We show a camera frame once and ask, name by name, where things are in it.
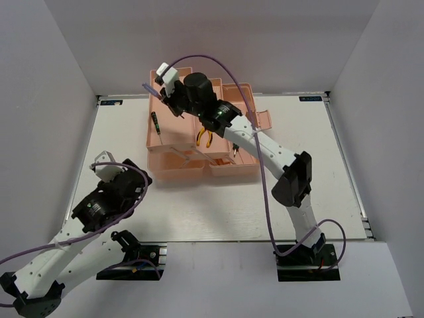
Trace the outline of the thin black green screwdriver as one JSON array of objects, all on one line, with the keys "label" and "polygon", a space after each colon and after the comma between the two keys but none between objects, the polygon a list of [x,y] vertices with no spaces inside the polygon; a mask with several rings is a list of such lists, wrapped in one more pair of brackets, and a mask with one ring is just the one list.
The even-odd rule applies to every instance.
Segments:
[{"label": "thin black green screwdriver", "polygon": [[158,123],[157,114],[153,111],[153,112],[151,112],[150,116],[151,116],[152,121],[154,123],[154,128],[155,128],[156,134],[158,135],[158,138],[160,140],[160,144],[163,144],[162,136],[161,136],[161,130],[160,130],[160,125]]}]

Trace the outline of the pink plastic toolbox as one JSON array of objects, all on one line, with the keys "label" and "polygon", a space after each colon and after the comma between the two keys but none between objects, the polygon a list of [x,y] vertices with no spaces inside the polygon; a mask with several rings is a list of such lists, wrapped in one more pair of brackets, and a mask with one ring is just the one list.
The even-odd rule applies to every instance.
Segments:
[{"label": "pink plastic toolbox", "polygon": [[[176,68],[180,79],[194,73],[192,68]],[[150,73],[150,85],[160,92],[154,80],[156,70]],[[249,83],[239,85],[223,83],[221,79],[209,79],[219,99],[228,101],[243,114],[252,114],[256,126],[271,129],[268,111],[257,111],[252,88]],[[212,176],[247,176],[258,173],[259,161],[247,151],[239,148],[233,156],[233,144],[213,132],[208,132],[197,117],[183,113],[173,116],[169,108],[154,96],[149,97],[149,112],[155,112],[160,125],[163,144],[160,144],[150,116],[146,137],[148,168],[159,180],[182,180],[202,178],[208,170]]]}]

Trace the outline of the stubby green screwdriver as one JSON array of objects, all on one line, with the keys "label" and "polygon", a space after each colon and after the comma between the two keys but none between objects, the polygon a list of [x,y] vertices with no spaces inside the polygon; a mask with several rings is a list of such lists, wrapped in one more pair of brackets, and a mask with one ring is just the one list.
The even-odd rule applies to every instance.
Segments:
[{"label": "stubby green screwdriver", "polygon": [[239,151],[239,145],[233,144],[233,156],[235,157]]}]

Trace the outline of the blue red handled screwdriver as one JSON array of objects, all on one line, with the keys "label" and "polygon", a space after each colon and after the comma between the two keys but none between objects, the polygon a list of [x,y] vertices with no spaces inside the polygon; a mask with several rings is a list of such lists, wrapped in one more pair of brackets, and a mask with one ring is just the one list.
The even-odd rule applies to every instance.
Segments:
[{"label": "blue red handled screwdriver", "polygon": [[151,94],[152,96],[154,96],[155,98],[159,100],[163,100],[161,93],[157,91],[156,89],[154,89],[150,84],[143,83],[142,86],[147,92],[149,92],[149,94]]}]

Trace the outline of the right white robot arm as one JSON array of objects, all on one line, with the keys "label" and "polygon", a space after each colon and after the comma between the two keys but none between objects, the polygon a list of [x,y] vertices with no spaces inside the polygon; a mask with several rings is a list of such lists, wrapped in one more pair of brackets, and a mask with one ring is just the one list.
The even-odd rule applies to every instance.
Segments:
[{"label": "right white robot arm", "polygon": [[300,258],[314,264],[323,256],[325,235],[319,229],[311,206],[312,158],[307,152],[296,154],[253,128],[249,118],[235,105],[219,99],[211,81],[196,72],[180,79],[178,74],[156,73],[161,101],[174,116],[188,113],[202,126],[259,159],[277,182],[272,197],[288,210]]}]

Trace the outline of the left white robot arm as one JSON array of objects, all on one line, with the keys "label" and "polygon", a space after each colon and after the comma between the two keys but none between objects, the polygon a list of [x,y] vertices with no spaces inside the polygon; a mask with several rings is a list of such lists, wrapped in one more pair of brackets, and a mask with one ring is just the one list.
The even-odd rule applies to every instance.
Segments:
[{"label": "left white robot arm", "polygon": [[121,262],[134,264],[139,259],[139,242],[127,230],[112,233],[93,256],[83,250],[133,214],[152,178],[129,159],[96,161],[90,168],[99,178],[96,188],[74,207],[49,244],[32,249],[36,257],[1,276],[1,287],[14,298],[10,306],[21,317],[47,317],[81,282]]}]

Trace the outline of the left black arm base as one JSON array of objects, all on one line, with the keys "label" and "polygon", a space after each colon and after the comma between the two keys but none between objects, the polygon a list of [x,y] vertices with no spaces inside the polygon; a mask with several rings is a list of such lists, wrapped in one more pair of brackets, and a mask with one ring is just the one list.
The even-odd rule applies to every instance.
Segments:
[{"label": "left black arm base", "polygon": [[127,230],[111,234],[111,240],[121,245],[123,259],[96,275],[96,280],[159,281],[167,258],[166,243],[140,242]]}]

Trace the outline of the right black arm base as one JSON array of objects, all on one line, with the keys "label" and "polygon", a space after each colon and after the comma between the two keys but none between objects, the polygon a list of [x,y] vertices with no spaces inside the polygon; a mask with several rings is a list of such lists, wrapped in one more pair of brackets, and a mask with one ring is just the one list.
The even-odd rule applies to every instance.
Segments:
[{"label": "right black arm base", "polygon": [[338,266],[330,268],[337,255],[333,244],[325,244],[315,258],[309,257],[301,248],[291,254],[276,256],[279,282],[332,282],[340,281]]}]

